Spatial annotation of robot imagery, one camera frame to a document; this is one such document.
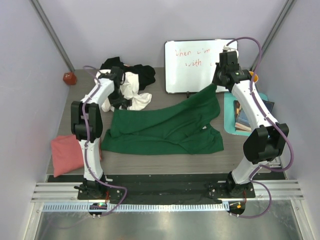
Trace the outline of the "white t-shirt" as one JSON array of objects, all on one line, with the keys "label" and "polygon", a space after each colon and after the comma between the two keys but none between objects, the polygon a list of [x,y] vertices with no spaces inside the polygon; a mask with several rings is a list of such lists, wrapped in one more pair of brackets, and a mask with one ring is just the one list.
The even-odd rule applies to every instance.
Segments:
[{"label": "white t-shirt", "polygon": [[130,111],[143,110],[152,100],[151,93],[139,94],[139,75],[133,72],[126,72],[124,83],[120,86],[120,91],[126,100],[131,100],[131,106],[127,107]]}]

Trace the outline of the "white mug orange inside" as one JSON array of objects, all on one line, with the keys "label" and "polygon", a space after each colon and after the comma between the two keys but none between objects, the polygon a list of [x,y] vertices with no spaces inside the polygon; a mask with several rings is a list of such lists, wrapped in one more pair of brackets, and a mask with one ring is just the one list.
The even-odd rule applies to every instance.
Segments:
[{"label": "white mug orange inside", "polygon": [[259,76],[253,71],[249,71],[249,73],[250,73],[250,81],[253,83],[256,83],[259,80]]}]

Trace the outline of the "white dry-erase board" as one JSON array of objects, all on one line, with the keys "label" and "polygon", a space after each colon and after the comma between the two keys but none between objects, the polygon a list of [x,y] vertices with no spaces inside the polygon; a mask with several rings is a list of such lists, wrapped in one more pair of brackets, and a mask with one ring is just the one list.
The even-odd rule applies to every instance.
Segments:
[{"label": "white dry-erase board", "polygon": [[165,91],[197,93],[211,84],[230,39],[170,40],[164,44]]}]

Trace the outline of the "green t-shirt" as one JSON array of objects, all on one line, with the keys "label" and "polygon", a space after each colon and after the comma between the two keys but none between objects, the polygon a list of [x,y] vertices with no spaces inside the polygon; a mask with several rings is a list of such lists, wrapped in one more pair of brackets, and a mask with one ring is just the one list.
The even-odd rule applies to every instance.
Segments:
[{"label": "green t-shirt", "polygon": [[101,149],[130,155],[205,155],[224,150],[211,121],[220,115],[217,86],[157,110],[115,110]]}]

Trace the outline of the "Nineteen Eighty-Four book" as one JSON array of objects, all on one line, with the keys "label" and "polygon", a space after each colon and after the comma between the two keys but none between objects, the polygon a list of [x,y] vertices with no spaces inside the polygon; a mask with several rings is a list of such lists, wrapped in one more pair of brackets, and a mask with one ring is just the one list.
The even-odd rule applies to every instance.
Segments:
[{"label": "Nineteen Eighty-Four book", "polygon": [[273,110],[273,108],[274,108],[275,103],[274,103],[274,102],[271,102],[271,101],[268,101],[268,100],[262,100],[262,101],[263,101],[265,107],[267,108],[267,110],[268,110],[270,113],[272,113],[272,110]]}]

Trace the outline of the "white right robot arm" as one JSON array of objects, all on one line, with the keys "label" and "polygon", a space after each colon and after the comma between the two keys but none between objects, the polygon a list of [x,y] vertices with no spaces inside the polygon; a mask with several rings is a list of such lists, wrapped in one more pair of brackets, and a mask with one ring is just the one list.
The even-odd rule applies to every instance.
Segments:
[{"label": "white right robot arm", "polygon": [[251,133],[243,144],[244,157],[229,174],[226,193],[233,198],[244,191],[258,170],[268,169],[268,163],[284,150],[289,127],[279,123],[261,99],[253,74],[241,69],[237,50],[225,47],[219,54],[212,82],[228,89],[237,99],[249,121]]}]

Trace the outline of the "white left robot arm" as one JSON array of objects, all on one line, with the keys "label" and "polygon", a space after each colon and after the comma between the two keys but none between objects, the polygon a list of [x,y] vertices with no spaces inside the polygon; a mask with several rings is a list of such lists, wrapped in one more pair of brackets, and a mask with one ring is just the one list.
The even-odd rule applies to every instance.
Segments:
[{"label": "white left robot arm", "polygon": [[124,71],[117,66],[94,76],[94,87],[80,101],[73,101],[70,106],[71,132],[82,150],[84,175],[86,181],[94,182],[89,187],[89,194],[100,200],[107,192],[106,177],[101,166],[100,140],[103,133],[101,109],[105,100],[115,109],[127,109],[131,101],[120,90],[125,81]]}]

